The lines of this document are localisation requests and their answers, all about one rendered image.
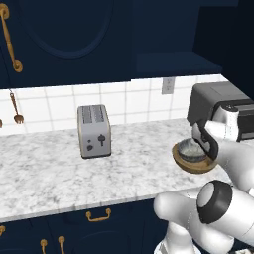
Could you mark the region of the hanging brown wooden fork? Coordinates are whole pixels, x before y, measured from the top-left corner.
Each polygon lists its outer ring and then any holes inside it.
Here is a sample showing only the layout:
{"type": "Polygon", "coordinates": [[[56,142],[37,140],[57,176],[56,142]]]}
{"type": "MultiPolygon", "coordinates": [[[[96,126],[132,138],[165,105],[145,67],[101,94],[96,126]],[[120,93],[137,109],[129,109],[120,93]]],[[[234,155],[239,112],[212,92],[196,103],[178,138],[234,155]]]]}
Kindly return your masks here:
{"type": "Polygon", "coordinates": [[[24,117],[22,115],[20,115],[19,112],[18,112],[16,99],[15,99],[15,95],[14,95],[13,92],[10,93],[10,98],[11,98],[11,101],[13,103],[14,110],[15,110],[14,120],[17,124],[23,124],[24,123],[24,117]]]}

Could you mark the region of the dark blue open cabinet door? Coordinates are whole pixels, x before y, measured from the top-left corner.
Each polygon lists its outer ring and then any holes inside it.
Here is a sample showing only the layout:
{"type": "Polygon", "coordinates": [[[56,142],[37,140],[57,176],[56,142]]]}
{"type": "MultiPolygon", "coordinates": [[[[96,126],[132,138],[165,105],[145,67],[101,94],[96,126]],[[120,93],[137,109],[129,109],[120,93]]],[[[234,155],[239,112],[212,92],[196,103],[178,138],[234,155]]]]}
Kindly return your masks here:
{"type": "Polygon", "coordinates": [[[222,75],[254,100],[254,0],[239,0],[222,75]]]}

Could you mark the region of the grey wall outlet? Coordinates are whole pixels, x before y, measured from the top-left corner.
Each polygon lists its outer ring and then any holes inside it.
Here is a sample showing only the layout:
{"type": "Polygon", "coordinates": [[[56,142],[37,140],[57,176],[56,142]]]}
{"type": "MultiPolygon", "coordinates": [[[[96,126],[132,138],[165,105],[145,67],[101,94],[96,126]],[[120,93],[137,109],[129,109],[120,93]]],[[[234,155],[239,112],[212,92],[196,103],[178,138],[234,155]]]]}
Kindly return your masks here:
{"type": "Polygon", "coordinates": [[[174,77],[164,77],[162,84],[163,94],[173,94],[175,88],[175,78],[174,77]]]}

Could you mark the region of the dark blue open cabinet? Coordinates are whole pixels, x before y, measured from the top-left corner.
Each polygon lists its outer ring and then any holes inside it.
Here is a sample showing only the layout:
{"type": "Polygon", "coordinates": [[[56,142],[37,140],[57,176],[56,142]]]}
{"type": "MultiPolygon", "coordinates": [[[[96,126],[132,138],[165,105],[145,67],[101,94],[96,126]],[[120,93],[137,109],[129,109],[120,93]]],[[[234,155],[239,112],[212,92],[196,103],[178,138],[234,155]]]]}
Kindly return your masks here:
{"type": "Polygon", "coordinates": [[[222,72],[239,0],[133,0],[135,78],[222,72]]]}

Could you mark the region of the brown wooden bowl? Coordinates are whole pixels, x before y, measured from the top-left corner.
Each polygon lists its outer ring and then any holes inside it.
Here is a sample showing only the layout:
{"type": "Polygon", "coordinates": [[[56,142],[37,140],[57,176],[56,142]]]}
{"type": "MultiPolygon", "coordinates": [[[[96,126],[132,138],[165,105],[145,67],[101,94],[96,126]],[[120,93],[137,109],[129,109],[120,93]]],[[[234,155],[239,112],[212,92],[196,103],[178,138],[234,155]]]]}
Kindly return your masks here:
{"type": "Polygon", "coordinates": [[[210,157],[205,157],[200,162],[185,161],[178,152],[178,144],[172,148],[172,155],[176,164],[184,171],[191,174],[205,174],[216,167],[216,162],[210,157]]]}

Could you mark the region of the dark blue drawer front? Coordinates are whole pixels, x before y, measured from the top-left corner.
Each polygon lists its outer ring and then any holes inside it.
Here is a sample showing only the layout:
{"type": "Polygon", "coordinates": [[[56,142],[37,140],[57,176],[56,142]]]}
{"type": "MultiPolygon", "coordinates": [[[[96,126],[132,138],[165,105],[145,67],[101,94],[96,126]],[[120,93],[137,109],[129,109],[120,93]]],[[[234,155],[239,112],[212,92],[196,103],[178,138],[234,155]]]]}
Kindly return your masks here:
{"type": "Polygon", "coordinates": [[[1,238],[26,235],[46,235],[48,234],[47,222],[43,217],[27,218],[15,221],[0,222],[6,227],[1,238]]]}
{"type": "Polygon", "coordinates": [[[151,208],[153,207],[153,201],[153,199],[144,199],[90,209],[64,212],[51,215],[48,218],[48,224],[51,230],[57,230],[58,232],[64,232],[65,230],[71,228],[83,228],[85,231],[89,231],[92,228],[103,230],[113,225],[129,225],[133,219],[141,217],[147,212],[150,212],[151,208]],[[87,211],[91,211],[92,215],[95,217],[103,216],[105,214],[105,208],[107,207],[111,209],[111,216],[108,220],[89,222],[85,217],[85,213],[87,211]]]}

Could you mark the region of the dark grey microwave oven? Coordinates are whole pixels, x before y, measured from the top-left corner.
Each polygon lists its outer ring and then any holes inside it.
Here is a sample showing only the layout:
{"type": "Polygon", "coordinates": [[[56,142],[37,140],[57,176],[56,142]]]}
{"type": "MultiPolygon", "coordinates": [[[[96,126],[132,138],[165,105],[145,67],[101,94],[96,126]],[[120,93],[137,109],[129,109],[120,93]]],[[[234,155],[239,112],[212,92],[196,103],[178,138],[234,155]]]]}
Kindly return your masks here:
{"type": "Polygon", "coordinates": [[[187,120],[221,122],[233,127],[238,141],[254,139],[254,101],[229,81],[192,87],[187,120]]]}

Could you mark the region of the dark blue upper cabinet door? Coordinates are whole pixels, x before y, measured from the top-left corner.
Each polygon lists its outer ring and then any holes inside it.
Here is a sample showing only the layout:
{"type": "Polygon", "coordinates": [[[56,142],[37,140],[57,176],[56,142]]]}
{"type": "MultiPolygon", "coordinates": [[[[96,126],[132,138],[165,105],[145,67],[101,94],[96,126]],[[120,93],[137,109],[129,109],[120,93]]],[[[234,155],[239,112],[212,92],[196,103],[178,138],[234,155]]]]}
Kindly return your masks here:
{"type": "Polygon", "coordinates": [[[128,81],[131,0],[0,0],[15,58],[0,20],[0,88],[128,81]]]}

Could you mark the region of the grey two-slot toaster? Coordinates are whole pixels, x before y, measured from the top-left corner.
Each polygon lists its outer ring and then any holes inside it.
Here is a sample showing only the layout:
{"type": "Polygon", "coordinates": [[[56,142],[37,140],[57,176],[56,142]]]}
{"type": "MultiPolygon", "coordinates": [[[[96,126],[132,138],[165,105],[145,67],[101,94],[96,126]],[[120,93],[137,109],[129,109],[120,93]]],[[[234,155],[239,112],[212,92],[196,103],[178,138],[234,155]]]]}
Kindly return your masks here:
{"type": "Polygon", "coordinates": [[[84,159],[111,155],[111,127],[104,105],[79,106],[77,131],[80,153],[84,159]]]}

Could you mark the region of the dark blue lower cabinet door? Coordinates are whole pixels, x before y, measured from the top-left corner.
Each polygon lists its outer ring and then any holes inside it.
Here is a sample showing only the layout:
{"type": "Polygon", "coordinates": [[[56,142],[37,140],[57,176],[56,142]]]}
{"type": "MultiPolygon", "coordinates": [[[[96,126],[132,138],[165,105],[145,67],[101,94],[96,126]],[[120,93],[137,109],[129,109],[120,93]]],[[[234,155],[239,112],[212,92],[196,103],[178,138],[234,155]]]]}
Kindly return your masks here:
{"type": "Polygon", "coordinates": [[[65,254],[159,254],[159,247],[140,230],[104,230],[86,235],[61,235],[65,254]]]}
{"type": "Polygon", "coordinates": [[[41,237],[38,236],[12,236],[0,237],[0,254],[56,254],[50,241],[47,246],[41,246],[41,237]]]}

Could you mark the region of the small grey bowl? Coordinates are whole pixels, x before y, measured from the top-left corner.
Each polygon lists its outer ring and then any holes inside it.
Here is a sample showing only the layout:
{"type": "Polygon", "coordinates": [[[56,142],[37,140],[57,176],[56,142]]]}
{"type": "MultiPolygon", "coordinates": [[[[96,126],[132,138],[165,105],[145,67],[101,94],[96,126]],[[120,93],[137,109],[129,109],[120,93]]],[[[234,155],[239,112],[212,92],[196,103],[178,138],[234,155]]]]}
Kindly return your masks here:
{"type": "Polygon", "coordinates": [[[193,138],[183,139],[178,143],[178,152],[187,162],[197,163],[205,159],[206,153],[193,138]]]}

